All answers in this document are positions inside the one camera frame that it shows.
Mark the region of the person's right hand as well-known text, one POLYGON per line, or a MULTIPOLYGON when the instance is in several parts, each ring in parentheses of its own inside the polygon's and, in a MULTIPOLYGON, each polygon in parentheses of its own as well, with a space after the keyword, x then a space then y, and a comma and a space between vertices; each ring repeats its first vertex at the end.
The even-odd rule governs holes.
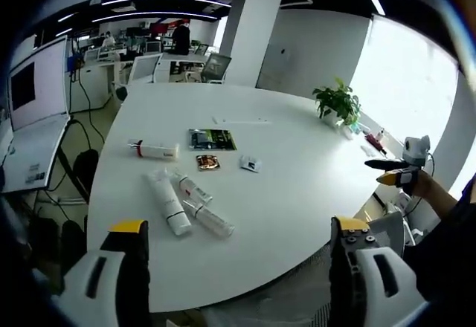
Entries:
POLYGON ((414 195, 423 198, 438 215, 446 214, 457 204, 453 196, 422 170, 417 173, 414 195))

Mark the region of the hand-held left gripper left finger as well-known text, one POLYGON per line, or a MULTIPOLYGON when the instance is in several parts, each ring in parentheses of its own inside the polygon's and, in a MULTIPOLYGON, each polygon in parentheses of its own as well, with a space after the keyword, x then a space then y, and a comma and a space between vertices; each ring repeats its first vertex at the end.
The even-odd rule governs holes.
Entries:
POLYGON ((58 306, 73 326, 151 326, 149 225, 122 221, 65 275, 58 306))

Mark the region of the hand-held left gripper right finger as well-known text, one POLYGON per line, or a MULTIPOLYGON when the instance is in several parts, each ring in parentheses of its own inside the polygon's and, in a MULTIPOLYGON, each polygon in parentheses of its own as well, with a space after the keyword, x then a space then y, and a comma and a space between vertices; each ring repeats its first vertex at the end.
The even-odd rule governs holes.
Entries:
POLYGON ((428 309, 417 278, 370 225, 335 216, 331 230, 329 326, 412 326, 428 309))

